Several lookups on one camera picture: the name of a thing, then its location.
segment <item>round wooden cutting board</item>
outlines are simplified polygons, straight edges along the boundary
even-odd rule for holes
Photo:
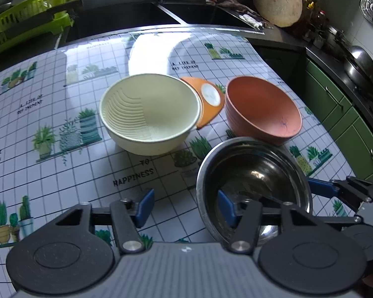
[[[302,0],[253,0],[260,15],[278,27],[289,27],[298,21]]]

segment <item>lime green plastic basket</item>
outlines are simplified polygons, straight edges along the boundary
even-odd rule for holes
[[[32,37],[43,33],[60,34],[67,26],[72,26],[74,21],[66,11],[58,12],[54,19],[41,26],[28,30],[20,35],[7,39],[5,31],[30,17],[44,12],[53,6],[58,6],[70,0],[26,0],[0,14],[0,53]]]

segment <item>ribbed gray surface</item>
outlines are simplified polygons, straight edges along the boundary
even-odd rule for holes
[[[18,293],[17,298],[27,298]],[[80,298],[288,298],[301,297],[270,283],[253,260],[218,243],[154,243],[138,256],[125,256],[113,274]],[[355,293],[340,297],[357,298]]]

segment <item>dish rack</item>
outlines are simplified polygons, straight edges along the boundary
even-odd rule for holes
[[[26,0],[1,13],[0,53],[32,37],[43,33],[57,35],[72,26],[74,21],[60,7],[69,1],[72,0]]]

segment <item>grid patterned tablecloth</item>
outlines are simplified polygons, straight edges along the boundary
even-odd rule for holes
[[[20,218],[24,196],[29,197],[36,230],[78,202],[108,206],[151,187],[155,207],[140,234],[166,242],[211,240],[197,209],[195,178],[181,167],[177,152],[185,150],[198,157],[191,141],[207,140],[213,147],[226,140],[225,113],[199,132],[193,131],[172,153],[149,158],[128,153],[109,137],[97,112],[108,86],[138,73],[201,77],[222,88],[237,75],[267,79],[301,111],[303,129],[284,147],[306,175],[326,181],[353,175],[324,127],[242,37],[208,33],[110,36],[44,53],[0,73],[0,202],[7,207],[7,224],[10,214]],[[42,146],[39,138],[47,140],[47,133],[54,134],[55,142]],[[313,197],[313,210],[315,215],[351,213],[334,199],[320,196]],[[30,230],[21,226],[21,240],[24,232]],[[13,241],[11,236],[8,243],[0,243],[0,298],[14,292],[5,269]]]

